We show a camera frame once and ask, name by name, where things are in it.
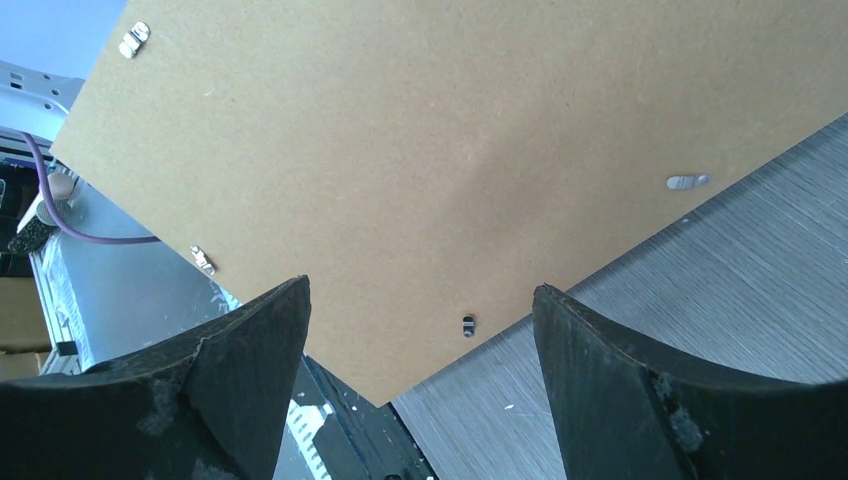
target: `desk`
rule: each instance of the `desk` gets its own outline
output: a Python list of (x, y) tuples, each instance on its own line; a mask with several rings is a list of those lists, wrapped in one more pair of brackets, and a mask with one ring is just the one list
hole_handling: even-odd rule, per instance
[[(848, 377), (848, 115), (568, 293), (719, 364)], [(527, 320), (393, 403), (440, 478), (565, 478)]]

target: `brown hardboard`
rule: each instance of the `brown hardboard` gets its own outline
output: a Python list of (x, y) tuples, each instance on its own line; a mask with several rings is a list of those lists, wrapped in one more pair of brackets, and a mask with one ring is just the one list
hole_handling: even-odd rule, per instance
[(130, 0), (52, 151), (242, 301), (308, 274), (307, 352), (382, 404), (848, 110), (846, 24), (844, 0)]

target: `gray wooden surface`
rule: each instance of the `gray wooden surface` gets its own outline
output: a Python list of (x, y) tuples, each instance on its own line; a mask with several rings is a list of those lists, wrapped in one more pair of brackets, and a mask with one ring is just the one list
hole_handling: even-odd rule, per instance
[[(569, 293), (717, 363), (848, 377), (848, 115)], [(565, 478), (528, 319), (394, 405), (442, 480)]]

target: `wire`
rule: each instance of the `wire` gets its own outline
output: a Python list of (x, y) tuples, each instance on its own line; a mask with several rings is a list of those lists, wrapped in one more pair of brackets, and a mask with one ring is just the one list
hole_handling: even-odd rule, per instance
[(82, 233), (68, 225), (65, 222), (65, 219), (62, 218), (62, 215), (59, 214), (59, 209), (56, 208), (56, 201), (53, 199), (53, 193), (50, 191), (50, 183), (47, 181), (47, 165), (44, 162), (44, 156), (41, 155), (41, 149), (38, 148), (38, 144), (35, 142), (35, 139), (32, 138), (32, 135), (26, 132), (20, 132), (20, 134), (32, 152), (32, 158), (35, 161), (35, 171), (38, 172), (38, 186), (41, 188), (42, 196), (44, 196), (44, 205), (47, 207), (47, 211), (50, 212), (50, 216), (53, 217), (53, 221), (56, 222), (56, 226), (63, 232), (74, 238), (85, 240), (86, 242), (99, 243), (101, 245), (137, 245), (140, 243), (154, 243), (161, 241), (158, 237), (95, 237), (94, 235)]

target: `metal clip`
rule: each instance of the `metal clip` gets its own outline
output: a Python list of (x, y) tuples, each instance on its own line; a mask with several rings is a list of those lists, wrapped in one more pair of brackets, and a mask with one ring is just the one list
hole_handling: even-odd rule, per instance
[(215, 265), (212, 265), (206, 258), (206, 253), (200, 249), (197, 245), (191, 246), (191, 254), (194, 256), (194, 263), (200, 267), (201, 270), (206, 272), (207, 275), (215, 275)]
[(690, 188), (703, 187), (708, 185), (712, 177), (708, 173), (699, 173), (696, 175), (675, 175), (668, 177), (665, 185), (672, 190), (689, 190)]
[(121, 44), (118, 45), (118, 51), (125, 58), (133, 58), (148, 38), (150, 38), (150, 27), (144, 22), (138, 22), (133, 25), (132, 30), (124, 35)]
[(465, 338), (471, 338), (474, 336), (474, 330), (477, 329), (477, 322), (474, 320), (473, 315), (466, 315), (462, 319), (462, 334), (465, 335)]

